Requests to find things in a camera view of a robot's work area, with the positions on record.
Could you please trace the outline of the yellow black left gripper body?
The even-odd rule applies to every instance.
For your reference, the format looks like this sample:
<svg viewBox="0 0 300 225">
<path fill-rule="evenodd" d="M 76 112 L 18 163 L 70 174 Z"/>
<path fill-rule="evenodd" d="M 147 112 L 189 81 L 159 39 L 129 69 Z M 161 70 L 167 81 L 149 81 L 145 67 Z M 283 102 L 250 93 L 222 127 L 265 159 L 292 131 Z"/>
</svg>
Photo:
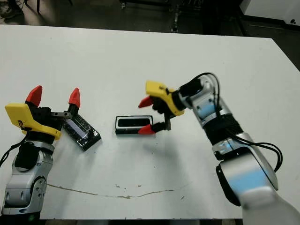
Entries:
<svg viewBox="0 0 300 225">
<path fill-rule="evenodd" d="M 42 133 L 59 140 L 61 126 L 72 118 L 69 112 L 52 112 L 49 107 L 36 107 L 27 103 L 11 103 L 5 106 L 11 123 L 20 128 L 23 134 Z"/>
</svg>

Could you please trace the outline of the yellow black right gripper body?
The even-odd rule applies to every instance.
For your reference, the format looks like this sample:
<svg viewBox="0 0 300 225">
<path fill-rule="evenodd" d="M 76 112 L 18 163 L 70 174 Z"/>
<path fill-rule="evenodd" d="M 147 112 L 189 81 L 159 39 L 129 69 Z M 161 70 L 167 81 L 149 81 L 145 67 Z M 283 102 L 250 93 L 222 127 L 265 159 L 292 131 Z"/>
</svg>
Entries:
<svg viewBox="0 0 300 225">
<path fill-rule="evenodd" d="M 185 106 L 177 90 L 167 88 L 161 82 L 147 81 L 146 94 L 153 99 L 152 109 L 164 115 L 165 121 L 152 124 L 153 131 L 171 129 L 171 118 L 184 114 Z"/>
</svg>

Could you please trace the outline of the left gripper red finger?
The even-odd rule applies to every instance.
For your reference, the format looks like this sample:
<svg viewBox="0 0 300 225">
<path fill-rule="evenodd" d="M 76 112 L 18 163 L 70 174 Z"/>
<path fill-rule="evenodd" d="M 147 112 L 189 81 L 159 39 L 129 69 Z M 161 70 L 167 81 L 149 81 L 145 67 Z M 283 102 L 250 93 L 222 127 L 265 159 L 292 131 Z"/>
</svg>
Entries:
<svg viewBox="0 0 300 225">
<path fill-rule="evenodd" d="M 68 107 L 69 113 L 78 113 L 81 104 L 79 88 L 75 88 L 73 90 L 73 92 L 70 95 L 68 104 L 69 104 Z"/>
<path fill-rule="evenodd" d="M 42 97 L 42 90 L 43 90 L 43 87 L 41 85 L 38 85 L 37 87 L 33 88 L 29 92 L 29 94 L 25 100 L 25 103 L 33 105 L 35 107 L 39 107 L 39 104 L 41 102 L 41 97 Z"/>
</svg>

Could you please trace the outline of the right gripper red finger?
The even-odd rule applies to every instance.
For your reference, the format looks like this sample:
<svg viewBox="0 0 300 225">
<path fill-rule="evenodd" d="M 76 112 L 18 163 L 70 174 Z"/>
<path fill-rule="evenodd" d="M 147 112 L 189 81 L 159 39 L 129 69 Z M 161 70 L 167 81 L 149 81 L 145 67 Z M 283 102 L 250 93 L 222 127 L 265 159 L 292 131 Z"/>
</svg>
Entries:
<svg viewBox="0 0 300 225">
<path fill-rule="evenodd" d="M 140 134 L 140 135 L 153 135 L 155 133 L 156 132 L 153 131 L 151 124 L 148 124 L 138 130 L 138 134 Z"/>
<path fill-rule="evenodd" d="M 144 108 L 144 107 L 151 106 L 151 105 L 153 105 L 153 104 L 154 104 L 154 103 L 153 103 L 152 97 L 151 97 L 151 96 L 147 96 L 147 97 L 143 98 L 143 99 L 140 101 L 138 107 L 139 107 L 139 108 Z"/>
</svg>

